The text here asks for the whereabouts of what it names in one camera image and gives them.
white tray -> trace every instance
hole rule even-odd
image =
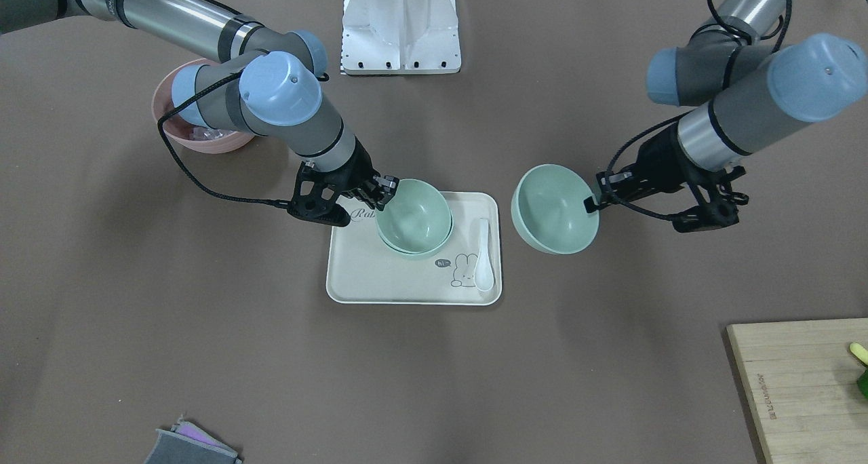
[[[338,303],[484,306],[502,292],[500,221],[497,203],[484,193],[443,192],[452,209],[452,236],[443,250],[426,259],[407,259],[377,235],[374,213],[359,202],[340,198],[353,217],[332,228],[325,290]],[[494,287],[481,293],[473,282],[479,251],[479,218],[490,223],[489,256]]]

yellow-green handle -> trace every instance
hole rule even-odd
[[[856,359],[859,359],[864,365],[868,366],[868,350],[865,347],[862,347],[858,343],[852,343],[850,344],[850,352],[853,352]]]

robotic arm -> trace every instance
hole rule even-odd
[[[682,49],[663,50],[648,71],[648,95],[698,108],[667,121],[643,143],[635,163],[596,174],[589,213],[612,204],[670,220],[679,232],[720,229],[738,222],[747,195],[732,181],[745,173],[741,159],[811,123],[835,117],[868,91],[868,58],[859,45],[817,34],[772,53],[751,46],[784,10],[785,0],[726,0],[723,25],[712,19]],[[630,143],[642,138],[635,137]],[[632,201],[687,186],[697,206],[654,214]]]
[[[280,34],[213,0],[0,0],[0,34],[66,16],[91,15],[170,41],[215,62],[179,72],[176,105],[241,72],[180,113],[193,124],[276,136],[301,158],[288,211],[311,222],[345,226],[335,201],[344,195],[382,210],[397,180],[381,176],[338,111],[323,96],[326,51],[306,31]],[[302,193],[305,182],[313,188]]]

white mounting bracket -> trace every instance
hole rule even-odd
[[[341,72],[452,74],[461,69],[455,0],[344,0]]]

blue joint cap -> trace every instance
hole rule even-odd
[[[310,120],[323,102],[317,78],[287,52],[253,59],[241,72],[238,90],[255,117],[279,127]]]
[[[681,106],[678,98],[678,78],[675,72],[678,49],[663,49],[657,52],[648,65],[645,87],[648,98],[660,104]]]
[[[818,33],[781,50],[766,78],[782,111],[816,123],[862,99],[868,91],[868,59],[853,41]]]
[[[326,69],[328,69],[328,53],[326,53],[325,45],[323,45],[322,41],[320,41],[316,35],[309,31],[305,31],[304,29],[297,29],[297,31],[291,31],[289,33],[294,33],[301,37],[301,40],[304,41],[305,45],[307,45],[307,50],[311,53],[313,75],[316,75],[316,77],[322,77],[322,75],[326,73]]]
[[[199,69],[202,67],[205,67],[205,65],[188,65],[178,71],[178,74],[174,75],[174,80],[172,80],[172,103],[174,106],[178,106],[196,94],[196,75],[199,74]],[[205,119],[202,118],[202,114],[199,112],[199,103],[197,102],[193,102],[190,106],[187,106],[178,115],[187,123],[210,128],[205,123]]]

